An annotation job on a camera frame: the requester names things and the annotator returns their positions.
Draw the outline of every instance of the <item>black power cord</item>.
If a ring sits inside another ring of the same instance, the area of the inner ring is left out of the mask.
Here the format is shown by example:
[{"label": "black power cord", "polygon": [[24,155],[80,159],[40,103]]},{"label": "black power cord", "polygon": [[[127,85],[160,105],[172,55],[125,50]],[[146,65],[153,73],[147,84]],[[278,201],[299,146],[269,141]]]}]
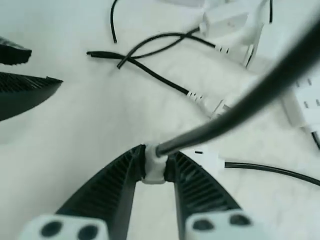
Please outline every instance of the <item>black power cord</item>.
[{"label": "black power cord", "polygon": [[202,144],[237,127],[289,88],[304,72],[318,62],[320,19],[282,61],[248,95],[229,111],[203,126],[177,136],[156,147],[158,157]]},{"label": "black power cord", "polygon": [[265,172],[272,172],[276,174],[287,175],[287,176],[320,186],[320,180],[317,180],[310,176],[306,176],[294,171],[289,171],[289,170],[285,170],[285,169],[281,169],[273,166],[265,166],[265,165],[245,163],[245,162],[225,162],[224,167],[227,169],[252,169],[252,170],[265,171]]},{"label": "black power cord", "polygon": [[167,33],[161,33],[161,34],[158,34],[158,35],[154,35],[154,36],[151,36],[149,38],[147,38],[146,40],[140,42],[138,45],[136,45],[132,50],[129,51],[129,53],[118,63],[117,65],[117,68],[120,69],[123,64],[125,64],[125,62],[132,57],[132,54],[134,54],[139,48],[141,48],[143,45],[153,41],[153,40],[156,40],[156,39],[161,39],[161,38],[166,38],[166,37],[180,37],[180,38],[187,38],[187,39],[191,39],[191,40],[195,40],[195,41],[198,41],[202,44],[205,44],[211,48],[216,48],[216,45],[211,43],[211,42],[208,42],[208,41],[205,41],[199,37],[196,37],[196,36],[192,36],[192,35],[189,35],[189,34],[185,34],[185,33],[181,33],[181,32],[167,32]]},{"label": "black power cord", "polygon": [[117,41],[117,36],[116,36],[116,31],[115,31],[115,23],[114,23],[114,14],[115,14],[115,7],[117,4],[118,0],[114,0],[112,7],[111,7],[111,12],[110,12],[110,26],[111,26],[111,33],[113,37],[113,42],[116,44]]},{"label": "black power cord", "polygon": [[[196,27],[195,29],[192,29],[191,31],[188,31],[185,35],[192,35],[196,32],[199,32],[200,31],[200,28],[199,27]],[[173,46],[177,45],[178,43],[180,43],[183,39],[185,39],[186,36],[182,36],[180,37],[180,39],[174,41],[173,43],[169,44],[168,46],[165,46],[159,50],[156,50],[156,51],[152,51],[152,52],[149,52],[149,53],[146,53],[146,54],[143,54],[143,55],[138,55],[138,56],[132,56],[133,59],[142,59],[142,58],[145,58],[145,57],[150,57],[152,55],[155,55],[155,54],[158,54],[158,53],[161,53],[165,50],[168,50],[170,48],[172,48]]]},{"label": "black power cord", "polygon": [[[125,58],[124,55],[121,55],[116,52],[110,52],[110,51],[88,51],[86,54],[93,57],[93,58],[101,58],[101,59],[123,59],[123,58]],[[152,71],[151,69],[149,69],[148,67],[143,65],[142,63],[138,62],[137,60],[130,57],[130,58],[128,58],[128,62],[136,65],[138,68],[141,68],[143,71],[150,74],[152,77],[154,77],[154,78],[158,79],[159,81],[161,81],[162,83],[178,90],[179,92],[183,93],[184,95],[187,95],[189,93],[189,91],[187,89],[165,79],[164,77],[155,73],[154,71]]]},{"label": "black power cord", "polygon": [[269,24],[272,24],[272,22],[274,20],[274,6],[273,5],[274,5],[273,0],[270,0]]}]

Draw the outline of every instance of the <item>white fabric surface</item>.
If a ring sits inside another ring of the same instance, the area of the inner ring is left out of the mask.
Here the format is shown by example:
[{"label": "white fabric surface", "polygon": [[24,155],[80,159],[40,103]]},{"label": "white fabric surface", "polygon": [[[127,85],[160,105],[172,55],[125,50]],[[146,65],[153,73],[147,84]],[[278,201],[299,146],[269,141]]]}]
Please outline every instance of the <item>white fabric surface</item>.
[{"label": "white fabric surface", "polygon": [[[0,35],[33,50],[28,64],[0,65],[0,71],[64,81],[43,104],[0,122],[0,239],[15,239],[28,220],[54,212],[129,148],[166,140],[207,121],[183,96],[130,63],[118,71],[116,61],[86,56],[86,51],[94,50],[126,53],[153,34],[187,31],[201,10],[155,0],[119,0],[114,45],[111,4],[111,0],[0,1]],[[280,13],[275,9],[274,14],[276,21]],[[171,41],[159,40],[143,51]],[[188,40],[141,62],[187,89],[212,95],[225,96],[253,77],[219,53]],[[320,179],[319,154],[311,137],[289,125],[278,101],[211,144],[225,157]],[[320,238],[319,187],[253,170],[226,169],[218,180],[275,238]],[[137,185],[127,239],[150,237],[178,239],[171,184]]]}]

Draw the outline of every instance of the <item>mounting hole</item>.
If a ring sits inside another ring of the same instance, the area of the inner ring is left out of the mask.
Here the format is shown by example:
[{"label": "mounting hole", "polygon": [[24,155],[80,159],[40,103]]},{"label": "mounting hole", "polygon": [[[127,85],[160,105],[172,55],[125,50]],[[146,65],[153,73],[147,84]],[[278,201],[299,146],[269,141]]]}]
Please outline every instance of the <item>mounting hole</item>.
[{"label": "mounting hole", "polygon": [[209,231],[209,230],[213,230],[215,227],[214,225],[209,222],[206,219],[201,219],[201,220],[197,220],[193,223],[192,228],[194,230],[199,230],[199,231]]},{"label": "mounting hole", "polygon": [[41,229],[41,235],[46,238],[51,238],[57,235],[62,228],[62,222],[60,221],[51,221],[43,226]]},{"label": "mounting hole", "polygon": [[87,225],[80,229],[78,233],[79,240],[93,240],[98,234],[98,227],[95,225]]},{"label": "mounting hole", "polygon": [[251,221],[242,214],[235,214],[230,217],[230,224],[237,226],[248,226],[251,225]]}]

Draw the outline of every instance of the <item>power outlet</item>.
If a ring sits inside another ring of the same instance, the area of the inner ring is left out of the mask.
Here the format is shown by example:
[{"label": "power outlet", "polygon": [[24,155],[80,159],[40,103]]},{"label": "power outlet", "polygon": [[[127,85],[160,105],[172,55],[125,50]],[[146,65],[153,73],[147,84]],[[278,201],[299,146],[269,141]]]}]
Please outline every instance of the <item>power outlet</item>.
[{"label": "power outlet", "polygon": [[312,134],[320,148],[320,71],[313,68],[282,98],[282,105],[293,127],[304,128]]}]

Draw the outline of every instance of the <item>white connector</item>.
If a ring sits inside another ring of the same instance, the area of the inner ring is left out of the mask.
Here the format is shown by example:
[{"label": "white connector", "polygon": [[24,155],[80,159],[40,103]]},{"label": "white connector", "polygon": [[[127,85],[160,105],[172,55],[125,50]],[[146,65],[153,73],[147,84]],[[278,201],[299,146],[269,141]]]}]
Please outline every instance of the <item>white connector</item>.
[{"label": "white connector", "polygon": [[164,184],[165,170],[168,156],[158,157],[156,154],[157,144],[147,144],[145,147],[145,178],[144,184]]},{"label": "white connector", "polygon": [[315,67],[301,77],[282,98],[282,104],[291,125],[312,133],[317,145],[320,144],[319,80],[320,71]]},{"label": "white connector", "polygon": [[262,10],[267,1],[260,0],[254,7],[237,1],[209,9],[199,25],[200,32],[207,38],[214,38],[217,51],[249,68],[258,50],[264,27]]},{"label": "white connector", "polygon": [[224,159],[220,158],[219,153],[208,144],[190,147],[181,152],[202,166],[214,178],[225,168]]},{"label": "white connector", "polygon": [[195,92],[189,92],[187,98],[197,104],[200,110],[210,119],[216,118],[229,108],[225,105],[225,100],[218,96],[204,96]]}]

